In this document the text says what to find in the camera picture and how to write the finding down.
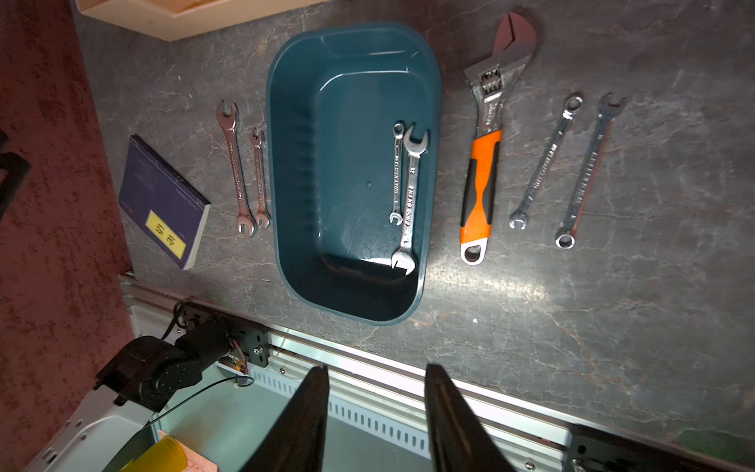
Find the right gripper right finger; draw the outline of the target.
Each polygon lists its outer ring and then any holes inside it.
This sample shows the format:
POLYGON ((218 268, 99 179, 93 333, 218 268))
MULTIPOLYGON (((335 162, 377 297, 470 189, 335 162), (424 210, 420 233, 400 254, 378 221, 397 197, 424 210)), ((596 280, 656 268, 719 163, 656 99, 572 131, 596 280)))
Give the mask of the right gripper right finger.
POLYGON ((441 365, 427 365, 425 406, 435 471, 514 471, 441 365))

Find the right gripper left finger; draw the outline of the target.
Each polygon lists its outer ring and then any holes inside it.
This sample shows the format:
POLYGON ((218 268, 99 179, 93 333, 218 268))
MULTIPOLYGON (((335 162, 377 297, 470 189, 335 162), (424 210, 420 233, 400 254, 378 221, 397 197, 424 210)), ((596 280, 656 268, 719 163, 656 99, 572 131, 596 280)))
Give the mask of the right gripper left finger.
POLYGON ((310 369, 242 471, 322 471, 330 378, 310 369))

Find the large steel open-end wrench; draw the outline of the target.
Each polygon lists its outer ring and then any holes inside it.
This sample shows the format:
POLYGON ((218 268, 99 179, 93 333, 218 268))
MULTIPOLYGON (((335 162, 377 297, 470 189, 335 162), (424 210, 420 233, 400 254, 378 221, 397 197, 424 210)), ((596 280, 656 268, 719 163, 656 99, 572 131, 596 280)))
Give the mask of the large steel open-end wrench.
POLYGON ((250 214, 246 185, 244 181, 242 163, 238 151, 237 125, 238 107, 235 102, 226 106, 224 100, 216 108, 216 121, 222 129, 228 147, 229 159, 235 186, 235 197, 238 205, 237 227, 240 234, 248 237, 256 235, 258 230, 257 220, 250 214))

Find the small steel open-end wrench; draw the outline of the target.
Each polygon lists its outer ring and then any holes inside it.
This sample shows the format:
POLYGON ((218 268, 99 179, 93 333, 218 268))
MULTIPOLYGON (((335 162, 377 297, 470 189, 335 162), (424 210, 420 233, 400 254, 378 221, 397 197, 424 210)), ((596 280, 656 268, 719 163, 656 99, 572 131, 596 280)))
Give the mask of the small steel open-end wrench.
POLYGON ((267 190, 265 190, 265 173, 263 172, 263 140, 265 134, 257 127, 250 134, 253 146, 256 185, 258 195, 258 211, 256 218, 259 229, 266 229, 271 225, 271 215, 267 210, 267 190))

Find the thin combination wrench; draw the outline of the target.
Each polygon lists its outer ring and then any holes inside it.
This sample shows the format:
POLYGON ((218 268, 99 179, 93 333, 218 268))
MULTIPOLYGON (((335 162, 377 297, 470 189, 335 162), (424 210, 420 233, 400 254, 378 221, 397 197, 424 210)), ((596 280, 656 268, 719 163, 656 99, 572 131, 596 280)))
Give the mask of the thin combination wrench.
POLYGON ((402 178, 402 146, 405 132, 404 124, 398 121, 393 126, 393 175, 392 175, 392 199, 389 221, 400 225, 403 222, 401 212, 401 178, 402 178))

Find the teal plastic storage box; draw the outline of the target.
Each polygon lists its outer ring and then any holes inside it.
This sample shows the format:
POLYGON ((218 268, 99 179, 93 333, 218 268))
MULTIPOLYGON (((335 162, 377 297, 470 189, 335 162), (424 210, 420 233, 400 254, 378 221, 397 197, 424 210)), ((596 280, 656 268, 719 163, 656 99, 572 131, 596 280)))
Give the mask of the teal plastic storage box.
POLYGON ((288 287, 332 314, 389 326, 419 306, 430 251, 442 75, 428 41, 399 23, 289 39, 267 79, 275 249, 288 287), (412 273, 391 267, 393 128, 427 139, 412 273))

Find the small steel combination wrench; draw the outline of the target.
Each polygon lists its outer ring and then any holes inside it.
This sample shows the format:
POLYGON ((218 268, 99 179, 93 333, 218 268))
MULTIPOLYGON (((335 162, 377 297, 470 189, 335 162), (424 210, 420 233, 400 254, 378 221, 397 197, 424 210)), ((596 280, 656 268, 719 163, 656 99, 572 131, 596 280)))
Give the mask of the small steel combination wrench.
POLYGON ((556 158, 556 154, 560 149, 563 138, 568 132, 570 125, 576 113, 581 108, 583 102, 583 96, 579 92, 568 96, 564 100, 562 112, 560 112, 560 119, 558 119, 558 123, 556 123, 554 133, 552 133, 552 137, 550 138, 544 154, 542 155, 534 171, 534 174, 529 181, 520 204, 518 205, 517 209, 509 216, 508 224, 511 229, 526 229, 528 225, 529 210, 532 207, 532 204, 534 204, 541 188, 543 187, 552 163, 556 158))

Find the long steel combination wrench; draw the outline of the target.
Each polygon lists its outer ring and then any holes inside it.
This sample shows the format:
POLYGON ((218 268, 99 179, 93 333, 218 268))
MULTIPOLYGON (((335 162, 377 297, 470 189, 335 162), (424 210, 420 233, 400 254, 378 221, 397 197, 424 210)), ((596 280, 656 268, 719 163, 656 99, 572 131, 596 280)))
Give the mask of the long steel combination wrench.
POLYGON ((575 245, 580 218, 586 207, 611 126, 615 118, 621 115, 627 102, 628 98, 613 102, 613 94, 609 92, 598 103, 593 136, 586 151, 566 214, 560 224, 560 229, 554 236, 554 243, 560 249, 569 250, 575 245))

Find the orange handled adjustable wrench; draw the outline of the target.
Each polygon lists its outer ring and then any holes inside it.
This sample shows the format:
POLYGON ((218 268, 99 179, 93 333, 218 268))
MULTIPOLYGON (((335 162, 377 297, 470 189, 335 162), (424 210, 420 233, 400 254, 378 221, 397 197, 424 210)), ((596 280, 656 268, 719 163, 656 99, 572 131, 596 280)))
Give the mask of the orange handled adjustable wrench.
POLYGON ((499 24, 491 56, 464 70, 477 106, 460 221, 460 257, 470 266, 484 261, 492 235, 503 106, 536 47, 532 24, 511 12, 499 24))

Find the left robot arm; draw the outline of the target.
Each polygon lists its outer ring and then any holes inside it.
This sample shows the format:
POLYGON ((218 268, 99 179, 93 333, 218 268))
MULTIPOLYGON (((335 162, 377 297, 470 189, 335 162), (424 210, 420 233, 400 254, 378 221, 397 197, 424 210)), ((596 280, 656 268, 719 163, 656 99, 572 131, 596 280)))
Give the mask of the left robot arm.
POLYGON ((232 350, 222 322, 207 321, 170 343, 142 336, 124 346, 96 375, 94 388, 28 471, 102 471, 159 413, 176 391, 232 350))

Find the purple book yellow label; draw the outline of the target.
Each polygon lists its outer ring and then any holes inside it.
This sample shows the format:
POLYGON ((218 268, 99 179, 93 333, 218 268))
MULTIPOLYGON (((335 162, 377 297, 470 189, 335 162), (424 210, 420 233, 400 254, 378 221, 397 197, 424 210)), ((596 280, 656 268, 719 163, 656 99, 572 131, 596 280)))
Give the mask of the purple book yellow label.
POLYGON ((194 267, 212 204, 137 135, 129 138, 118 202, 179 269, 194 267))

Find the wooden desk file organizer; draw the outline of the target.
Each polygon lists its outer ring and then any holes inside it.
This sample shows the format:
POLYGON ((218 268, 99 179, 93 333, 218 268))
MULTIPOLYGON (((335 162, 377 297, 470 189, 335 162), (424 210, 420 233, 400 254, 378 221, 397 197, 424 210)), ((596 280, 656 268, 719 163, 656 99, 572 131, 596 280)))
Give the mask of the wooden desk file organizer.
POLYGON ((319 4, 320 0, 76 0, 85 16, 162 41, 178 41, 319 4))

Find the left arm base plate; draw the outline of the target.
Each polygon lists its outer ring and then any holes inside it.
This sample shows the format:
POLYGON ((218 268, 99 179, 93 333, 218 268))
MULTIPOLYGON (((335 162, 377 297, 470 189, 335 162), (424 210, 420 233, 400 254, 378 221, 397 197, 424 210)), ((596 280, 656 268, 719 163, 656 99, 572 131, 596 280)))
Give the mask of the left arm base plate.
POLYGON ((201 305, 179 301, 173 308, 176 326, 184 330, 175 345, 200 361, 202 369, 220 361, 249 374, 252 366, 269 365, 269 329, 201 305))

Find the yellow object under frame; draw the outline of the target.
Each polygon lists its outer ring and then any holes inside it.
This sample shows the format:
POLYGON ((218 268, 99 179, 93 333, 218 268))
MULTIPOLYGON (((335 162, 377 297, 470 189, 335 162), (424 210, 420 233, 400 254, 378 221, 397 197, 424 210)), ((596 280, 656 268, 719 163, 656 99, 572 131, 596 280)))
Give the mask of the yellow object under frame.
POLYGON ((175 438, 163 434, 160 440, 123 468, 124 472, 218 472, 218 466, 175 438))

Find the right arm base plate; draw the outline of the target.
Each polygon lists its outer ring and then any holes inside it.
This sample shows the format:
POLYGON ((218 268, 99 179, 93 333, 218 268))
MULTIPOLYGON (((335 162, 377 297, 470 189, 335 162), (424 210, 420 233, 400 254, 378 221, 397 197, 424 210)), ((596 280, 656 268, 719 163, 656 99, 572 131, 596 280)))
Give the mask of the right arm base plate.
POLYGON ((752 468, 690 454, 673 446, 640 442, 610 432, 572 426, 563 471, 752 471, 752 468))

